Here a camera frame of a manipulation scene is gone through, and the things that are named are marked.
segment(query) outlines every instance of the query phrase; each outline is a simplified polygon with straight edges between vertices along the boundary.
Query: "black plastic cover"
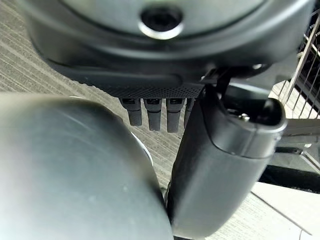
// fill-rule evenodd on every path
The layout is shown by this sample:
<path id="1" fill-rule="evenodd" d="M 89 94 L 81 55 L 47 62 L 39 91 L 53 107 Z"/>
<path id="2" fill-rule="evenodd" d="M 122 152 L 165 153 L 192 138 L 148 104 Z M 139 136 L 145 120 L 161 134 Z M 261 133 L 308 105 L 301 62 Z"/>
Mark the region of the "black plastic cover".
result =
<path id="1" fill-rule="evenodd" d="M 0 132 L 0 239 L 173 239 L 150 159 L 104 106 L 1 94 Z"/>
<path id="2" fill-rule="evenodd" d="M 314 5 L 268 0 L 219 30 L 159 41 L 101 27 L 60 0 L 18 3 L 35 48 L 54 69 L 135 99 L 196 98 L 201 76 L 211 68 L 281 61 L 296 51 Z"/>

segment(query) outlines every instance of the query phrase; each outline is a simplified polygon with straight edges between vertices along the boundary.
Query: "metal bar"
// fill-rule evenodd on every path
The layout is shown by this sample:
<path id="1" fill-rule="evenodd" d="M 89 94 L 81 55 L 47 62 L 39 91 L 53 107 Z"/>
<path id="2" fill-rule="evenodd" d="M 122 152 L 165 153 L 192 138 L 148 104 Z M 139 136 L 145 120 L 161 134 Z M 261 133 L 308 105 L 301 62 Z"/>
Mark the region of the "metal bar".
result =
<path id="1" fill-rule="evenodd" d="M 310 153 L 303 151 L 300 157 L 305 160 L 317 174 L 320 174 L 320 163 L 313 156 L 311 156 Z"/>
<path id="2" fill-rule="evenodd" d="M 307 35 L 305 35 L 305 34 L 303 36 L 304 36 L 305 40 L 308 42 L 309 41 L 309 37 L 307 37 Z M 320 57 L 319 49 L 314 44 L 312 44 L 311 47 L 315 51 L 315 53 L 318 55 L 318 57 Z"/>
<path id="3" fill-rule="evenodd" d="M 318 14 L 318 13 L 320 13 L 320 9 L 315 10 L 315 11 L 311 14 L 311 17 L 312 17 L 313 15 Z"/>
<path id="4" fill-rule="evenodd" d="M 297 68 L 295 70 L 295 73 L 294 73 L 294 75 L 293 75 L 293 77 L 292 77 L 292 79 L 291 79 L 291 81 L 289 83 L 289 87 L 285 91 L 285 94 L 284 94 L 284 96 L 282 98 L 282 104 L 286 104 L 288 102 L 288 99 L 289 99 L 289 97 L 290 97 L 290 95 L 291 95 L 291 93 L 292 93 L 292 91 L 294 89 L 295 83 L 296 83 L 296 81 L 297 81 L 297 79 L 298 79 L 298 77 L 299 77 L 299 75 L 300 75 L 300 73 L 302 71 L 302 68 L 304 67 L 304 64 L 305 64 L 305 62 L 307 60 L 309 51 L 312 48 L 312 44 L 313 44 L 313 42 L 314 42 L 314 40 L 316 38 L 316 31 L 317 31 L 319 25 L 320 25 L 320 15 L 318 15 L 318 17 L 317 17 L 317 19 L 315 21 L 314 28 L 312 29 L 312 32 L 311 32 L 310 37 L 309 37 L 309 40 L 306 43 L 306 46 L 305 46 L 305 48 L 303 50 L 302 57 L 300 58 L 298 66 L 297 66 Z"/>
<path id="5" fill-rule="evenodd" d="M 301 112 L 300 112 L 299 118 L 301 118 L 301 116 L 302 116 L 302 114 L 303 114 L 303 112 L 304 112 L 304 109 L 305 109 L 305 107 L 306 107 L 306 105 L 307 105 L 307 103 L 308 103 L 309 96 L 310 96 L 310 94 L 311 94 L 311 92 L 312 92 L 312 88 L 314 87 L 314 85 L 315 85 L 315 83 L 316 83 L 317 77 L 318 77 L 318 75 L 319 75 L 319 71 L 320 71 L 320 68 L 318 67 L 318 70 L 316 71 L 316 74 L 315 74 L 314 80 L 313 80 L 313 82 L 312 82 L 312 85 L 311 85 L 311 87 L 310 87 L 310 89 L 309 89 L 309 91 L 308 91 L 308 94 L 307 94 L 306 98 L 305 98 L 305 101 L 304 101 L 302 110 L 301 110 Z"/>

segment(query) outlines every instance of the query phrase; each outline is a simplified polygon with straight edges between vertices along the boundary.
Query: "black plastic housing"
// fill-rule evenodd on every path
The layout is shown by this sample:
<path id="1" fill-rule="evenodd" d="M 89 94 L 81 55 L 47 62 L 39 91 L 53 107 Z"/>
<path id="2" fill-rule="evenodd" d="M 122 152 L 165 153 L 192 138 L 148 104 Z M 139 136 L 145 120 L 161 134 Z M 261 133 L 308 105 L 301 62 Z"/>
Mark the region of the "black plastic housing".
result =
<path id="1" fill-rule="evenodd" d="M 258 180 L 287 125 L 280 102 L 272 100 L 272 121 L 248 121 L 228 114 L 206 87 L 189 117 L 167 195 L 175 236 L 201 239 L 217 231 Z"/>
<path id="2" fill-rule="evenodd" d="M 59 0 L 18 2 L 35 48 L 52 68 L 134 99 L 196 98 L 211 68 L 281 61 L 299 45 L 314 5 L 270 0 L 221 29 L 161 41 L 97 25 Z"/>

